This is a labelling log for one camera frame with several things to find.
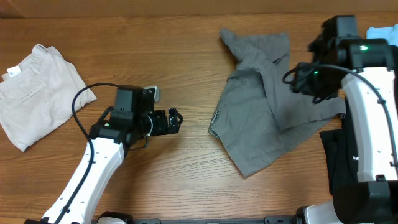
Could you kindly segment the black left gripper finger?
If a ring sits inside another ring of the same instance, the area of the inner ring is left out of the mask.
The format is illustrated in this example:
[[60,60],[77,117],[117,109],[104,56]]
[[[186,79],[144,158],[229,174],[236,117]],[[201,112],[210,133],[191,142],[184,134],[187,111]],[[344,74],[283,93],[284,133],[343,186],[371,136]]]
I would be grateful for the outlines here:
[[177,111],[176,108],[169,108],[169,118],[173,118],[176,122],[182,122],[183,116]]
[[167,128],[168,134],[177,134],[179,132],[180,125],[177,121],[169,121],[169,126]]

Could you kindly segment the grey shorts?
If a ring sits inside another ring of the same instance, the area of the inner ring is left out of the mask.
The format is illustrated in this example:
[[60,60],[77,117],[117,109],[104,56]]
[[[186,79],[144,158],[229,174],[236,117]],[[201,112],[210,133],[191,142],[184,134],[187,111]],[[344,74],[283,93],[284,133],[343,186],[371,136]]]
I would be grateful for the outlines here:
[[209,126],[223,143],[243,177],[271,165],[306,141],[335,116],[346,113],[345,101],[319,104],[292,93],[283,83],[288,72],[287,34],[238,36],[221,29],[224,44],[236,57]]

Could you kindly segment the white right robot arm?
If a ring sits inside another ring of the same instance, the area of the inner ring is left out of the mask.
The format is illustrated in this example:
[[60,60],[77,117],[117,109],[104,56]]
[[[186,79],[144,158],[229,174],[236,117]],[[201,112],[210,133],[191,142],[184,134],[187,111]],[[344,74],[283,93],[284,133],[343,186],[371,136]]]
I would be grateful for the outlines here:
[[308,133],[311,117],[300,121],[298,98],[311,97],[305,110],[325,107],[331,96],[343,90],[353,118],[358,181],[339,188],[331,202],[306,207],[290,223],[395,223],[397,221],[397,109],[395,61],[383,39],[355,35],[319,37],[309,49],[312,63],[291,70],[284,80],[290,92],[287,107],[282,100],[272,106],[272,83],[251,65],[228,79],[226,97],[219,100],[210,131],[226,149],[241,146],[286,148]]

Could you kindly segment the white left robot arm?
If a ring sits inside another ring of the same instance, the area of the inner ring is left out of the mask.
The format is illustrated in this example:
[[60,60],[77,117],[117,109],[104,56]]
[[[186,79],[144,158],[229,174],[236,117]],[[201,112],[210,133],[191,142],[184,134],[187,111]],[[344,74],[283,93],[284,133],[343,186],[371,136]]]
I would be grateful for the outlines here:
[[138,139],[177,134],[183,122],[176,108],[150,109],[143,116],[106,108],[90,132],[85,154],[57,201],[40,220],[24,224],[92,223],[98,202],[116,169]]

